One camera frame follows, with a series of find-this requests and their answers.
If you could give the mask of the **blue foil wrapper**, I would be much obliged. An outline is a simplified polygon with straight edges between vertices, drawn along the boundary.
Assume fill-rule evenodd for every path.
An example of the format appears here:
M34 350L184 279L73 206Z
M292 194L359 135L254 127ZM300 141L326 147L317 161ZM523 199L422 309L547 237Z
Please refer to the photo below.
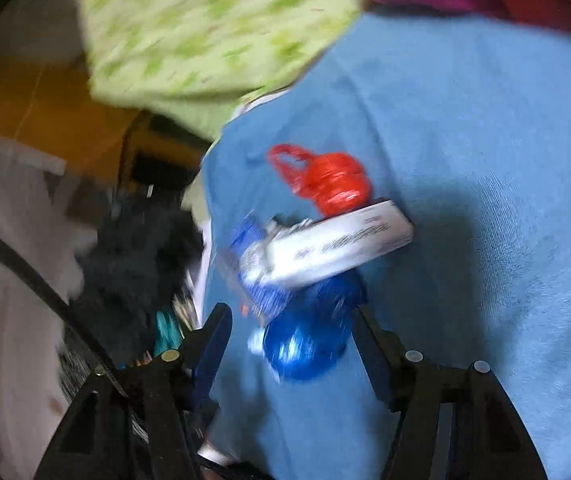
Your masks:
M356 270L299 289L251 283L241 270L242 255L269 240L278 228L276 223L262 226L255 217L245 217L217 254L216 264L259 324L248 338L248 350L262 356L279 379L310 382L331 370L345 353L353 313L367 300L366 285Z

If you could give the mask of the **red plastic bag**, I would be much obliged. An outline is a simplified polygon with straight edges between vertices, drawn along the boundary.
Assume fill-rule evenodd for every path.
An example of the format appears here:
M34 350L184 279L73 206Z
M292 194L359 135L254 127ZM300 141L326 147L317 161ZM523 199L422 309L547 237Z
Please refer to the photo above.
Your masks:
M279 144L270 148L268 160L293 193L311 200L323 217L370 203L372 184L366 169L349 154L316 154L298 145Z

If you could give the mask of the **black clothes pile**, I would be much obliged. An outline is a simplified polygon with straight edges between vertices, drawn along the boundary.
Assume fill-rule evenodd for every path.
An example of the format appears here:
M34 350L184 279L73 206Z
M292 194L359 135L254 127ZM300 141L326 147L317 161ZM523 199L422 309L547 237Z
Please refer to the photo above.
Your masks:
M69 305L119 366L176 348L174 304L191 299L186 278L203 248L178 196L126 197L77 256L84 283Z

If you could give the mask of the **orange wooden cabinet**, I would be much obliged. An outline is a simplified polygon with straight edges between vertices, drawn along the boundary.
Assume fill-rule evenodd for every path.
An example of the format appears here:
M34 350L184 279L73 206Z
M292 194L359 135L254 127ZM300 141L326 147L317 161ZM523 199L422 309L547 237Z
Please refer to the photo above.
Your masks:
M115 184L136 115L92 99L80 64L0 56L0 138L64 160L77 174Z

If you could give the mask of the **green clover patterned quilt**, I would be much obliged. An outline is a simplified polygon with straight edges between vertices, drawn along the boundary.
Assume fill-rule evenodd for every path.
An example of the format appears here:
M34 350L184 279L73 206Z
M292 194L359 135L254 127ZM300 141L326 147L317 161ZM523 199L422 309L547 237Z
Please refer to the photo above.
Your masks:
M363 0L76 0L93 99L215 141L241 105L293 84Z

